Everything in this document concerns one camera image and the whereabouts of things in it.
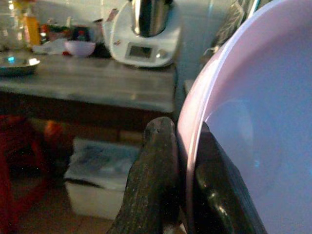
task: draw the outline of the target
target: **metal plate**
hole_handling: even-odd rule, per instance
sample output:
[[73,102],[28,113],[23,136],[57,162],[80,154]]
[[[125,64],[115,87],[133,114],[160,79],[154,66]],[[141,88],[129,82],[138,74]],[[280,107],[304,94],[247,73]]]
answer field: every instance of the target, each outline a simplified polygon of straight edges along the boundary
[[0,76],[25,76],[33,74],[40,63],[36,58],[9,56],[0,58]]

